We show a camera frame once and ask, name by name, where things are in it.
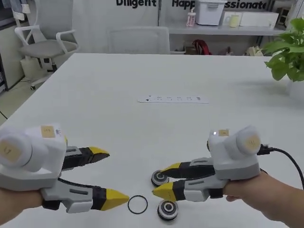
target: human hand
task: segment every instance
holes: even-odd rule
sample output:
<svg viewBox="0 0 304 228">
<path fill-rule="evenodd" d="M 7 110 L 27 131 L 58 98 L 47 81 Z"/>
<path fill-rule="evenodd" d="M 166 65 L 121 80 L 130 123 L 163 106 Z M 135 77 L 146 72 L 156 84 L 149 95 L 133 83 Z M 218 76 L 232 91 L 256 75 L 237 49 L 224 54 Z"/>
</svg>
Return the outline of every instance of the human hand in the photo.
<svg viewBox="0 0 304 228">
<path fill-rule="evenodd" d="M 261 172 L 250 180 L 231 181 L 224 188 L 229 202 L 241 199 L 270 220 L 282 221 L 294 188 Z"/>
<path fill-rule="evenodd" d="M 14 219 L 23 210 L 42 205 L 38 191 L 10 191 L 0 189 L 0 225 Z"/>
</svg>

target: shelf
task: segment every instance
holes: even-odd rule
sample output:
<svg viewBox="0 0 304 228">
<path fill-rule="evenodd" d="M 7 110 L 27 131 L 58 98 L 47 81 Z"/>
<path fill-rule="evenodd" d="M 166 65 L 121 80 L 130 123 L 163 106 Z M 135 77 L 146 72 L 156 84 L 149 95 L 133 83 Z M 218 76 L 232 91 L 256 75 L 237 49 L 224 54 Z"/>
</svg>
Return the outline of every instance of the shelf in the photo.
<svg viewBox="0 0 304 228">
<path fill-rule="evenodd" d="M 166 23 L 170 34 L 196 34 L 196 35 L 233 35 L 233 36 L 277 36 L 285 30 L 267 27 L 237 27 L 229 26 L 201 26 L 186 27 L 185 23 Z"/>
</svg>

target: black o-ring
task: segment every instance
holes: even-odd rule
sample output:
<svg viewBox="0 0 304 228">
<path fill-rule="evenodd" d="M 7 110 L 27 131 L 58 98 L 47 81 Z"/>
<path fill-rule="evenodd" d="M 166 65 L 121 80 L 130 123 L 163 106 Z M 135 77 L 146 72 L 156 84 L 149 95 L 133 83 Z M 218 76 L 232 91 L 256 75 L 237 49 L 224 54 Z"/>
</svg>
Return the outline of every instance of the black o-ring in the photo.
<svg viewBox="0 0 304 228">
<path fill-rule="evenodd" d="M 141 211 L 141 212 L 132 211 L 131 208 L 130 208 L 130 201 L 131 201 L 132 199 L 134 199 L 135 197 L 143 198 L 143 199 L 146 201 L 146 208 L 145 208 L 143 211 Z M 142 195 L 135 195 L 135 196 L 132 196 L 132 197 L 129 199 L 129 201 L 128 201 L 128 209 L 129 209 L 129 211 L 130 211 L 131 213 L 133 213 L 133 214 L 135 214 L 135 215 L 143 214 L 143 213 L 147 210 L 147 208 L 148 208 L 148 200 L 147 200 L 144 196 L 142 196 Z"/>
</svg>

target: metal bearing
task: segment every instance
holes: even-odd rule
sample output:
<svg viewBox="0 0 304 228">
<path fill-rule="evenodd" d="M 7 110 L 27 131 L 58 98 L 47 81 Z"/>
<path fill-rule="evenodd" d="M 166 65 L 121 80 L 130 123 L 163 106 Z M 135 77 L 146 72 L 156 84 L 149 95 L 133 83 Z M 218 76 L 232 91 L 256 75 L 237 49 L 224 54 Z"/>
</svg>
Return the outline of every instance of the metal bearing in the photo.
<svg viewBox="0 0 304 228">
<path fill-rule="evenodd" d="M 160 170 L 155 171 L 151 176 L 151 182 L 155 187 L 159 187 L 169 182 L 169 177 L 163 175 Z"/>
<path fill-rule="evenodd" d="M 157 208 L 158 216 L 167 222 L 171 222 L 176 219 L 179 213 L 179 207 L 176 202 L 163 200 Z"/>
</svg>

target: yellow fingertip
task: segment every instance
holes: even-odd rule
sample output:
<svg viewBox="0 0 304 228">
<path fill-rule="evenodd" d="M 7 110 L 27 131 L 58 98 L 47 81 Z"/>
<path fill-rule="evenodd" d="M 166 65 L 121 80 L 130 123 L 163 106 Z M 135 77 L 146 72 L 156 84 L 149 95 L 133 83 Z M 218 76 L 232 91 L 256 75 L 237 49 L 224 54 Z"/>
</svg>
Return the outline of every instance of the yellow fingertip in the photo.
<svg viewBox="0 0 304 228">
<path fill-rule="evenodd" d="M 170 169 L 178 169 L 178 168 L 180 167 L 180 165 L 181 165 L 180 162 L 179 162 L 179 163 L 175 163 L 175 164 L 173 164 L 173 165 L 167 167 L 166 169 L 161 170 L 161 172 L 165 172 L 165 171 L 170 170 Z"/>
<path fill-rule="evenodd" d="M 66 142 L 66 145 L 67 145 L 67 137 L 65 136 L 65 142 Z"/>
<path fill-rule="evenodd" d="M 152 191 L 154 196 L 158 196 L 164 200 L 176 201 L 176 197 L 173 192 L 173 182 L 163 184 Z"/>
<path fill-rule="evenodd" d="M 109 210 L 129 201 L 129 197 L 113 189 L 106 190 L 106 201 L 100 210 Z"/>
<path fill-rule="evenodd" d="M 89 147 L 90 150 L 92 151 L 93 154 L 98 154 L 98 153 L 106 153 L 106 154 L 109 154 L 107 151 L 104 151 L 98 147 L 94 147 L 94 146 L 90 146 Z"/>
</svg>

